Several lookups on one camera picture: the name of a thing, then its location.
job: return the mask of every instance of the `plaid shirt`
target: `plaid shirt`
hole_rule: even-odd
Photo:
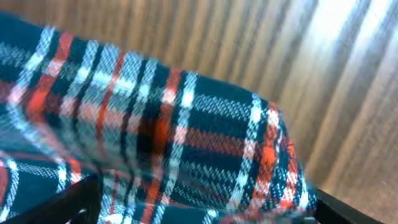
[[[103,174],[99,223],[293,217],[316,197],[275,104],[0,14],[0,221]]]

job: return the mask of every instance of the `wooden floor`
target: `wooden floor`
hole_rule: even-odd
[[[398,1],[1,0],[0,8],[275,101],[311,182],[380,221],[398,220]]]

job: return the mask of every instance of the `checkered pattern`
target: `checkered pattern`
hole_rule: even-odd
[[[112,44],[4,14],[0,26],[1,221],[99,172],[99,223],[314,209],[276,105]]]

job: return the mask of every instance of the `flannel fabric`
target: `flannel fabric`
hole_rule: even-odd
[[[231,223],[315,208],[275,104],[1,13],[0,29],[0,220],[98,173],[99,223]]]

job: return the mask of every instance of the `black object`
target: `black object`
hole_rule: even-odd
[[[294,224],[377,224],[375,219],[350,207],[322,190],[317,190],[318,205],[314,217],[302,217]],[[101,209],[102,181],[96,175],[89,176],[68,190],[54,196],[48,202],[28,212],[11,218],[2,224],[95,224]]]
[[[102,180],[89,176],[51,200],[3,224],[95,224],[101,209]]]

